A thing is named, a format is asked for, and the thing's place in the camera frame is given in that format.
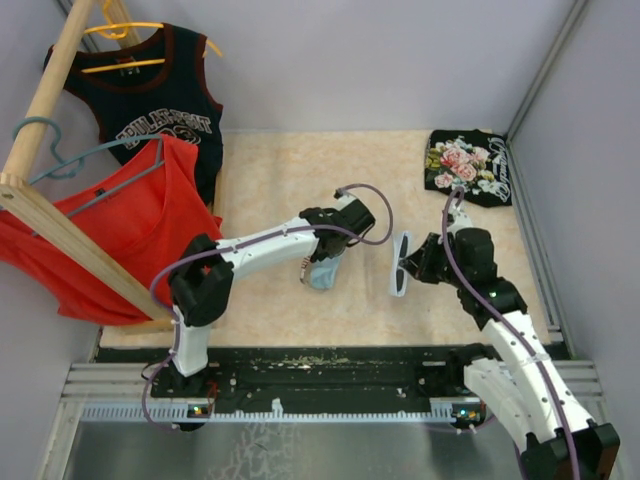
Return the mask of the white frame sunglasses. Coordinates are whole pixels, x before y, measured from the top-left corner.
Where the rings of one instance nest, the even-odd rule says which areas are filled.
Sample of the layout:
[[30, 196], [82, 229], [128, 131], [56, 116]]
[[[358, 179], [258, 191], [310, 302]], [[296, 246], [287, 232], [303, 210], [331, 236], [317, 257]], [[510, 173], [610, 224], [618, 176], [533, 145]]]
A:
[[409, 255], [411, 240], [410, 231], [402, 231], [393, 239], [389, 294], [396, 298], [403, 297], [406, 294], [409, 274], [402, 266], [402, 261]]

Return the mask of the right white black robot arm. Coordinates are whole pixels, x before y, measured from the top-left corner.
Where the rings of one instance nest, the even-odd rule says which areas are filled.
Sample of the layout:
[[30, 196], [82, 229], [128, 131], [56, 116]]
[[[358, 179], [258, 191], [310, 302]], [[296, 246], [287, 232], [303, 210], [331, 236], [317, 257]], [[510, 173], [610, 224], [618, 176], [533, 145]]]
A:
[[620, 447], [571, 392], [538, 339], [528, 307], [499, 276], [488, 231], [431, 233], [415, 252], [401, 241], [400, 269], [422, 283], [455, 287], [463, 310], [491, 345], [451, 352], [448, 387], [478, 396], [508, 432], [526, 479], [608, 479]]

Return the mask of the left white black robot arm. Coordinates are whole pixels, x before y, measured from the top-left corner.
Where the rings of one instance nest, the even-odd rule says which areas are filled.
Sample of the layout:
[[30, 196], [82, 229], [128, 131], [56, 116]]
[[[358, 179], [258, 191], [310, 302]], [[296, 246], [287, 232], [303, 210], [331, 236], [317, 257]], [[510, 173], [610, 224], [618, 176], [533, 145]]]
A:
[[257, 234], [217, 241], [194, 237], [182, 264], [168, 275], [179, 336], [171, 360], [174, 387], [189, 397], [206, 389], [211, 325], [225, 313], [235, 283], [289, 260], [334, 258], [374, 225], [365, 204], [347, 194], [334, 207], [307, 208]]

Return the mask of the black floral folded shirt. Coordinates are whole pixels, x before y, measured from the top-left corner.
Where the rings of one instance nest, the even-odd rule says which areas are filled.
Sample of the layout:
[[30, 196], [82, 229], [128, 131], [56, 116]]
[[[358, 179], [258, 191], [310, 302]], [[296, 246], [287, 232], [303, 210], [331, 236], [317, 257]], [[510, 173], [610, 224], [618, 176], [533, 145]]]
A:
[[461, 188], [475, 205], [510, 206], [506, 139], [478, 129], [432, 131], [425, 147], [424, 188], [446, 195]]

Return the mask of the red tank top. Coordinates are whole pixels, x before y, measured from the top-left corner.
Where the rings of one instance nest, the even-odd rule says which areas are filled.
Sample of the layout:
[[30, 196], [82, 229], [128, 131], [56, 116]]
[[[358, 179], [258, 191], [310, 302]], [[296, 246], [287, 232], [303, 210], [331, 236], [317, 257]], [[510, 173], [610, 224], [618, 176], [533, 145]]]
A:
[[[72, 222], [135, 279], [149, 286], [198, 235], [218, 240], [221, 218], [195, 182], [197, 146], [164, 136], [151, 140], [102, 182], [56, 202]], [[126, 326], [147, 316], [9, 212], [1, 214], [1, 259], [46, 287], [62, 316]]]

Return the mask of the navy basketball tank top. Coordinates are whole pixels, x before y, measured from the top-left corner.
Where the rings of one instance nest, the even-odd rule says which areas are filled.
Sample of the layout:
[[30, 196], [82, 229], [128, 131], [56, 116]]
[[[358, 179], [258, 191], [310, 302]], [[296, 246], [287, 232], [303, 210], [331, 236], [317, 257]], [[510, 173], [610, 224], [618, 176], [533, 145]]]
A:
[[136, 139], [140, 135], [169, 135], [196, 145], [196, 188], [211, 204], [223, 165], [223, 106], [207, 88], [206, 48], [205, 35], [165, 23], [132, 47], [78, 52], [64, 89], [88, 106], [102, 143], [132, 140], [111, 149], [122, 165], [145, 145]]

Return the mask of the blue grey clothes hanger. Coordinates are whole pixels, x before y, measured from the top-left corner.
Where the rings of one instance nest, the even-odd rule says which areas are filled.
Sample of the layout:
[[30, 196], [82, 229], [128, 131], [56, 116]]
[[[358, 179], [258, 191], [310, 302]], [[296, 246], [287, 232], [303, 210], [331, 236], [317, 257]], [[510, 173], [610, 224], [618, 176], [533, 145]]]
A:
[[134, 184], [136, 181], [151, 174], [155, 170], [158, 170], [165, 163], [165, 161], [163, 160], [163, 153], [162, 153], [164, 140], [160, 134], [134, 135], [133, 137], [126, 138], [126, 139], [113, 140], [110, 142], [102, 143], [96, 147], [85, 150], [84, 152], [81, 152], [76, 156], [65, 159], [61, 156], [61, 154], [57, 150], [59, 142], [62, 139], [62, 130], [60, 126], [51, 119], [48, 119], [42, 116], [26, 117], [24, 120], [19, 122], [14, 127], [12, 131], [12, 139], [16, 140], [18, 137], [18, 134], [21, 133], [24, 128], [32, 124], [44, 124], [46, 127], [51, 127], [53, 129], [54, 139], [49, 146], [49, 151], [53, 156], [54, 160], [57, 162], [57, 164], [54, 167], [51, 167], [50, 169], [44, 171], [43, 173], [37, 174], [34, 177], [32, 177], [28, 181], [28, 184], [31, 186], [35, 185], [36, 183], [40, 182], [45, 178], [49, 178], [56, 181], [72, 179], [84, 169], [85, 160], [88, 157], [94, 154], [97, 154], [101, 151], [110, 150], [111, 148], [125, 145], [126, 143], [129, 143], [130, 141], [134, 141], [134, 140], [139, 140], [139, 141], [148, 140], [149, 143], [151, 143], [152, 140], [155, 140], [157, 142], [154, 163], [150, 167], [146, 168], [145, 170], [143, 170], [138, 174], [131, 176], [129, 179], [114, 186], [111, 189], [102, 190], [100, 193], [96, 193], [91, 200], [80, 205], [78, 208], [66, 213], [65, 216], [67, 219], [71, 219], [74, 216], [84, 212], [85, 210], [88, 210], [89, 208], [97, 205], [99, 202], [106, 200], [110, 196], [116, 193], [119, 193], [121, 190]]

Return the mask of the yellow clothes hanger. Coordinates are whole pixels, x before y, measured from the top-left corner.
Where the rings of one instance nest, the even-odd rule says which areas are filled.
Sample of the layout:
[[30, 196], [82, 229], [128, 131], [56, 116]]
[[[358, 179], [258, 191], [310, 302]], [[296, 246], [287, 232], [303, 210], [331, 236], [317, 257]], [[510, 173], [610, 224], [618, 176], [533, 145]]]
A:
[[221, 48], [206, 35], [166, 22], [111, 22], [90, 27], [86, 34], [120, 30], [121, 49], [97, 53], [77, 53], [71, 72], [91, 81], [122, 83], [126, 78], [146, 78], [160, 83], [172, 75], [198, 76], [209, 54], [224, 56]]

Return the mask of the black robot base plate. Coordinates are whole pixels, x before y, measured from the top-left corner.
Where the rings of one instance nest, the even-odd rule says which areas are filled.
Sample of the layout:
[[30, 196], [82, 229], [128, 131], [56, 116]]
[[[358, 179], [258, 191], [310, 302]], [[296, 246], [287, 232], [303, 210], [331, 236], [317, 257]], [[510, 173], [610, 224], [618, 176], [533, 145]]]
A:
[[184, 400], [188, 417], [415, 415], [434, 422], [481, 423], [486, 404], [462, 384], [461, 362], [489, 347], [212, 348], [200, 373], [159, 373], [145, 352], [109, 350], [90, 380], [104, 396], [146, 393], [149, 405]]

